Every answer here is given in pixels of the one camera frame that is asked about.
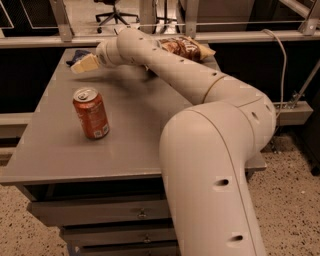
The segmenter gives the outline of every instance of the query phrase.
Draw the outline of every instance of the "white cable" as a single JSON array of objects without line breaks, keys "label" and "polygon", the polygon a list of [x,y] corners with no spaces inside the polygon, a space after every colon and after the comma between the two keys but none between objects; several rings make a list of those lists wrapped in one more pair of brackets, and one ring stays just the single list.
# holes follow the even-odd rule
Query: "white cable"
[{"label": "white cable", "polygon": [[285,77],[285,74],[286,74],[286,67],[287,67],[287,54],[286,54],[286,50],[284,49],[281,40],[279,39],[279,37],[276,34],[274,34],[269,29],[263,29],[262,31],[265,32],[266,34],[274,37],[278,41],[278,43],[280,45],[280,48],[282,50],[282,53],[283,53],[283,67],[282,67],[282,76],[281,76],[281,85],[280,85],[280,107],[279,107],[279,111],[277,113],[277,118],[278,118],[280,116],[280,113],[281,113],[281,110],[282,110],[282,106],[283,106],[284,77]]}]

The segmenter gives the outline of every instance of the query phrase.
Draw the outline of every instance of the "drawer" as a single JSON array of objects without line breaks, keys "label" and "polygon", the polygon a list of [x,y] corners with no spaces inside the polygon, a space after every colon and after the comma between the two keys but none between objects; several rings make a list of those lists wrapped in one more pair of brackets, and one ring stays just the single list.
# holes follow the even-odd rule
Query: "drawer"
[{"label": "drawer", "polygon": [[180,256],[176,242],[81,248],[81,256]]},{"label": "drawer", "polygon": [[28,211],[46,226],[170,218],[167,200],[159,195],[32,202]]},{"label": "drawer", "polygon": [[63,228],[60,236],[71,246],[151,244],[175,241],[172,220],[135,221],[86,228]]}]

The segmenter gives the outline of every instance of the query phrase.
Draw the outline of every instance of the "brown snack bag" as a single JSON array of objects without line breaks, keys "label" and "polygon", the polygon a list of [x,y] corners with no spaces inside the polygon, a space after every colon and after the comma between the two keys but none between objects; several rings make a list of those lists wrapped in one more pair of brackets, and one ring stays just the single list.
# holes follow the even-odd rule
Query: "brown snack bag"
[{"label": "brown snack bag", "polygon": [[214,50],[205,47],[190,37],[160,39],[161,46],[168,52],[181,57],[199,61],[215,54]]}]

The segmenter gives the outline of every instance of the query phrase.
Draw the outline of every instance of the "can top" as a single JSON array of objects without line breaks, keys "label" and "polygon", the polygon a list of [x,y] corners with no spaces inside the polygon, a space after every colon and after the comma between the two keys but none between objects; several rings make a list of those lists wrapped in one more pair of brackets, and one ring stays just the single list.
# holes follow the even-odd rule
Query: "can top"
[{"label": "can top", "polygon": [[97,97],[98,91],[92,87],[82,87],[73,94],[73,99],[78,102],[89,102]]}]

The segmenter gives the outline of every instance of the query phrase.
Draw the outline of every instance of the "office chair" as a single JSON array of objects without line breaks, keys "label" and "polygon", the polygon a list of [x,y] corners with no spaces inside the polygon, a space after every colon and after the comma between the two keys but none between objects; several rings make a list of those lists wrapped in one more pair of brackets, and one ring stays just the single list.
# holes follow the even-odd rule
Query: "office chair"
[{"label": "office chair", "polygon": [[[120,0],[93,0],[95,3],[104,3],[106,5],[112,5],[113,6],[113,12],[108,12],[108,13],[101,13],[96,15],[96,20],[99,23],[99,27],[97,29],[98,33],[102,32],[102,28],[101,26],[107,22],[109,22],[110,20],[114,19],[116,21],[116,24],[118,24],[118,20],[120,20],[123,24],[125,25],[129,25],[129,23],[127,23],[123,17],[136,17],[136,22],[140,22],[139,20],[139,16],[137,14],[131,14],[131,13],[124,13],[124,12],[120,12],[117,8],[116,8],[116,4],[120,1]],[[107,16],[102,22],[100,17],[103,16]]]}]

